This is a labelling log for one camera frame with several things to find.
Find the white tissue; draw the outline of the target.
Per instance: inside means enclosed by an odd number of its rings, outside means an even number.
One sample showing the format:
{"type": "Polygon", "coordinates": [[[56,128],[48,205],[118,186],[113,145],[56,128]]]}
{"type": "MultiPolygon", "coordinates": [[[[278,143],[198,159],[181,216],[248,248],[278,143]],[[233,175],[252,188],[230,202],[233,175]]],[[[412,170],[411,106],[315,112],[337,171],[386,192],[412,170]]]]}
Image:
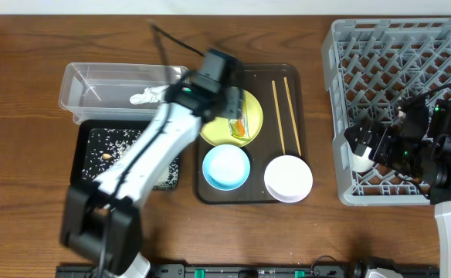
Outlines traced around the white tissue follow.
{"type": "Polygon", "coordinates": [[[140,105],[145,103],[160,103],[164,99],[168,85],[153,86],[145,88],[142,93],[134,94],[130,97],[130,103],[140,105]]]}

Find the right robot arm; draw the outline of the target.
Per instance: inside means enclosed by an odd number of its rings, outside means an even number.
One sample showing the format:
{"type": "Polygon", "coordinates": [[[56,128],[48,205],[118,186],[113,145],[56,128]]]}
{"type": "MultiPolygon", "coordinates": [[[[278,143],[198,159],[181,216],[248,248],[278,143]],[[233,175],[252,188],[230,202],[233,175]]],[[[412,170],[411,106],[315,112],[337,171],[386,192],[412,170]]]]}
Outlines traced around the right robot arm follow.
{"type": "Polygon", "coordinates": [[[405,181],[429,186],[418,192],[434,207],[439,231],[439,275],[451,277],[451,100],[427,99],[451,83],[400,100],[399,125],[363,120],[344,132],[352,154],[392,169],[405,181]]]}

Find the light blue bowl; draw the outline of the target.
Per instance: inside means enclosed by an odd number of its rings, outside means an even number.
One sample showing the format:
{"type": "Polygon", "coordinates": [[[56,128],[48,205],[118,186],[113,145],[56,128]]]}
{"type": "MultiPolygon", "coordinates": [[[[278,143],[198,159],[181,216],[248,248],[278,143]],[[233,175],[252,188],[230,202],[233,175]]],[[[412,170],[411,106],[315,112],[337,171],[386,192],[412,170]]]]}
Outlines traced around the light blue bowl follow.
{"type": "Polygon", "coordinates": [[[231,144],[213,147],[202,162],[206,182],[219,191],[241,187],[249,177],[251,163],[246,152],[231,144]]]}

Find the white cup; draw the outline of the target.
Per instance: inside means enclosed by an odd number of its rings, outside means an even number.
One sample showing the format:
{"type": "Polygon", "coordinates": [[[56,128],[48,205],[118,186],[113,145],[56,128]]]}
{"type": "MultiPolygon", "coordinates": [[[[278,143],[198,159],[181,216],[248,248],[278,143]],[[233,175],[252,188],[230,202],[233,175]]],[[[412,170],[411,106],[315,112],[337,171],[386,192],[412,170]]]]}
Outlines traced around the white cup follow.
{"type": "Polygon", "coordinates": [[[352,163],[353,165],[351,167],[351,170],[358,173],[369,171],[373,168],[374,165],[373,161],[357,156],[356,154],[352,155],[352,163]]]}

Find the green snack wrapper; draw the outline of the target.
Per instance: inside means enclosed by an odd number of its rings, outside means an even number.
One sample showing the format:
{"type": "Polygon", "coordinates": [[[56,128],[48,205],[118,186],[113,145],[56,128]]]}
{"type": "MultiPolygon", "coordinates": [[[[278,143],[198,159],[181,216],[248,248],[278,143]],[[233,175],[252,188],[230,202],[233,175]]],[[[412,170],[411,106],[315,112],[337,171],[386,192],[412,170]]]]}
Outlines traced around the green snack wrapper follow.
{"type": "Polygon", "coordinates": [[[230,135],[241,141],[249,141],[249,125],[246,101],[242,102],[242,113],[239,119],[228,120],[230,135]]]}

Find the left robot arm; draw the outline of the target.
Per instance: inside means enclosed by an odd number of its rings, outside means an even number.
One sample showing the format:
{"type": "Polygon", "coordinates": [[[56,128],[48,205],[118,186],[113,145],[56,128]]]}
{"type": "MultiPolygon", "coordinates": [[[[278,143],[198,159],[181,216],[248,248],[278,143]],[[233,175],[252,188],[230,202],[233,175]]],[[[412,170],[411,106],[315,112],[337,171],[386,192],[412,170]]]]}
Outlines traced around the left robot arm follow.
{"type": "Polygon", "coordinates": [[[153,120],[116,163],[92,181],[70,184],[62,245],[93,261],[88,277],[145,277],[141,209],[173,160],[216,119],[238,118],[244,64],[220,50],[201,54],[202,65],[168,84],[153,120]]]}

